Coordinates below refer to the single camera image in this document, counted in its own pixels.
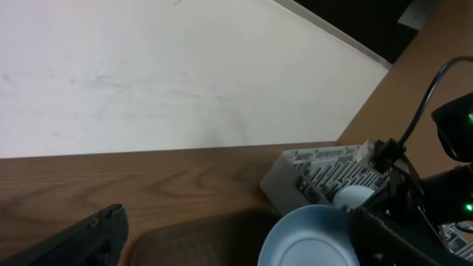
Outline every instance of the brown mat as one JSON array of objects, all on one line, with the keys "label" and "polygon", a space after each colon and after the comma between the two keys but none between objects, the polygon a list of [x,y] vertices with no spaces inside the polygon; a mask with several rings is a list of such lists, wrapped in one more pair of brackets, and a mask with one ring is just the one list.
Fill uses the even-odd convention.
[{"label": "brown mat", "polygon": [[267,211],[246,211],[161,228],[138,242],[130,265],[256,265],[279,218]]}]

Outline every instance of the wood grain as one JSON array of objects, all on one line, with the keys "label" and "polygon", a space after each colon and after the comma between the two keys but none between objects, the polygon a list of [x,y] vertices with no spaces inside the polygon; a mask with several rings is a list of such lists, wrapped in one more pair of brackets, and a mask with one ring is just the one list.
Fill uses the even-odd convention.
[{"label": "wood grain", "polygon": [[0,160],[0,259],[112,204],[125,206],[129,240],[181,222],[269,208],[259,181],[286,149],[303,143]]}]

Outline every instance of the blue plate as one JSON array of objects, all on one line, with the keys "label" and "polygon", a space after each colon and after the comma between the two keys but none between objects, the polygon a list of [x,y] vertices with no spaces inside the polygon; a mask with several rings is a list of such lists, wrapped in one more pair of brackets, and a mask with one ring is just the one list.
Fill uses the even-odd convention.
[{"label": "blue plate", "polygon": [[282,217],[266,237],[258,266],[359,266],[350,242],[347,214],[308,205]]}]

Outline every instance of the white board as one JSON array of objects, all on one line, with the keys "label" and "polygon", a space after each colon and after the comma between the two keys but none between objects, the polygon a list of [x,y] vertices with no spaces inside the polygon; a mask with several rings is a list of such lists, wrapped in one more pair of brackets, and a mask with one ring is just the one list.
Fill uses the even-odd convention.
[{"label": "white board", "polygon": [[268,0],[3,0],[0,36],[0,157],[336,140],[387,72]]}]

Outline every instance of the black object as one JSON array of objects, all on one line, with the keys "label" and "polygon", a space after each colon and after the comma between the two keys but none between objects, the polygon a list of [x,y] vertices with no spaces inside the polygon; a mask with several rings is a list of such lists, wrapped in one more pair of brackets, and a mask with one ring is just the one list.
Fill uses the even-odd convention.
[{"label": "black object", "polygon": [[[441,225],[473,219],[473,164],[421,180],[404,155],[404,143],[446,71],[472,56],[453,58],[431,82],[402,138],[378,141],[370,165],[387,181],[349,215],[350,238],[365,265],[472,265],[449,251]],[[473,162],[473,94],[432,113],[446,153]]]},{"label": "black object", "polygon": [[[404,144],[414,131],[419,119],[421,119],[423,111],[429,103],[432,93],[435,88],[437,88],[440,80],[445,73],[449,71],[450,67],[463,61],[473,62],[473,56],[458,56],[453,58],[443,65],[437,72],[437,75],[434,77],[423,96],[421,104],[415,112],[411,123],[399,141],[395,142],[393,139],[390,139],[383,143],[382,146],[376,147],[375,156],[373,156],[371,161],[374,169],[380,173],[385,173],[386,171],[389,171],[389,167],[397,159],[401,158],[406,151]],[[442,142],[443,148],[454,160],[473,163],[473,153],[469,152],[471,151],[469,148],[473,148],[473,139],[471,138],[471,136],[473,136],[473,118],[469,117],[472,113],[472,94],[454,100],[432,113],[432,117],[438,125],[439,138]]]},{"label": "black object", "polygon": [[415,112],[414,118],[412,119],[411,123],[407,127],[407,129],[404,132],[404,134],[402,135],[402,137],[399,139],[398,145],[400,147],[402,147],[404,145],[407,138],[409,138],[411,133],[414,131],[414,128],[415,128],[415,126],[417,126],[417,122],[419,121],[419,119],[421,119],[423,110],[426,108],[426,106],[427,106],[427,104],[430,100],[430,97],[432,96],[432,93],[434,92],[435,88],[437,87],[438,83],[443,78],[445,73],[447,71],[449,71],[450,67],[452,67],[454,64],[459,63],[459,62],[463,62],[463,61],[473,62],[473,56],[458,56],[456,58],[453,58],[452,60],[448,61],[445,65],[443,65],[442,68],[437,72],[437,75],[434,77],[434,79],[430,83],[426,94],[423,96],[421,104],[419,105],[419,108]]},{"label": "black object", "polygon": [[128,238],[125,209],[114,204],[0,266],[115,266]]},{"label": "black object", "polygon": [[453,159],[473,163],[473,93],[432,113],[445,152]]},{"label": "black object", "polygon": [[455,227],[456,227],[458,230],[460,230],[460,231],[462,231],[462,232],[464,232],[464,233],[473,233],[473,230],[472,230],[472,229],[463,228],[463,227],[461,227],[458,223],[455,224]]}]

